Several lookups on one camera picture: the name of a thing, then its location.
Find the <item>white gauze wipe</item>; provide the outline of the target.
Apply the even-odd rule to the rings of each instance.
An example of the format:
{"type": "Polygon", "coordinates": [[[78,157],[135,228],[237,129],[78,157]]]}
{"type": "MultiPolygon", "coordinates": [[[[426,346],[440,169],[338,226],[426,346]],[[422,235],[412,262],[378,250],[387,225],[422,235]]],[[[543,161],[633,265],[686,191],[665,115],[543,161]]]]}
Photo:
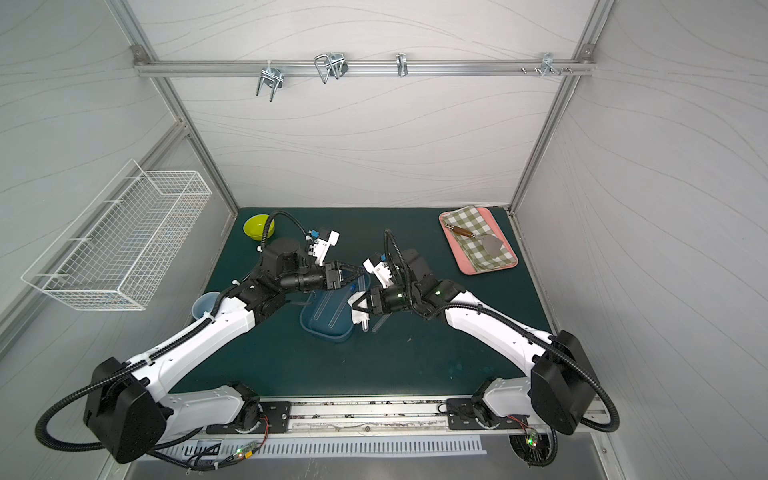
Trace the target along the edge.
{"type": "Polygon", "coordinates": [[[370,310],[368,307],[367,291],[358,291],[350,296],[347,303],[351,309],[351,318],[354,325],[360,325],[363,332],[370,328],[370,310]]]}

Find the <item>blue capped test tube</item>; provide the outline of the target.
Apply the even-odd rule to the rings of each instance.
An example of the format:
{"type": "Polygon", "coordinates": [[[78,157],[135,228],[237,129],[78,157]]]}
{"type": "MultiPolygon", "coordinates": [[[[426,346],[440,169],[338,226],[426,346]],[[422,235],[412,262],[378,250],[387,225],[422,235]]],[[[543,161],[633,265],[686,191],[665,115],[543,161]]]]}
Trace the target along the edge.
{"type": "Polygon", "coordinates": [[[312,315],[313,326],[317,331],[323,333],[330,332],[328,327],[328,321],[330,320],[329,304],[335,294],[325,293],[321,295],[318,300],[312,315]]]}

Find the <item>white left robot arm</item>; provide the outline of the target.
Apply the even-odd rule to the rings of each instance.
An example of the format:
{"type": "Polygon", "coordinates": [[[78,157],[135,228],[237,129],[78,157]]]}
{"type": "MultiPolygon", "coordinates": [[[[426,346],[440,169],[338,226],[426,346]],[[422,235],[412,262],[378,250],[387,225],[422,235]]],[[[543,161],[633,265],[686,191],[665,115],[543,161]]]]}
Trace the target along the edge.
{"type": "Polygon", "coordinates": [[[258,395],[240,382],[187,394],[173,387],[231,340],[264,322],[294,292],[338,290],[363,274],[361,267],[319,262],[295,239],[268,245],[248,277],[223,291],[213,311],[129,361],[133,372],[116,379],[120,363],[110,358],[93,372],[104,386],[89,394],[84,422],[119,463],[130,463],[164,441],[208,425],[250,432],[260,423],[258,395]]]}

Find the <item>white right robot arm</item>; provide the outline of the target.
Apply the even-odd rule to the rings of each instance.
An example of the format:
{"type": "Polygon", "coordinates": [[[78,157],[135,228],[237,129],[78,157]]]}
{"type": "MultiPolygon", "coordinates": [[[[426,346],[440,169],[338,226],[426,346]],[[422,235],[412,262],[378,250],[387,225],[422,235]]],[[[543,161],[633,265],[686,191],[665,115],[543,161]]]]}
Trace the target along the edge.
{"type": "Polygon", "coordinates": [[[535,420],[565,435],[577,430],[596,393],[586,380],[594,371],[572,334],[552,335],[502,314],[460,284],[437,278],[413,249],[398,260],[370,257],[363,267],[377,282],[350,298],[354,323],[367,326],[373,317],[400,311],[440,318],[524,374],[517,380],[490,379],[476,390],[470,410],[481,427],[494,428],[508,418],[520,427],[535,420]]]}

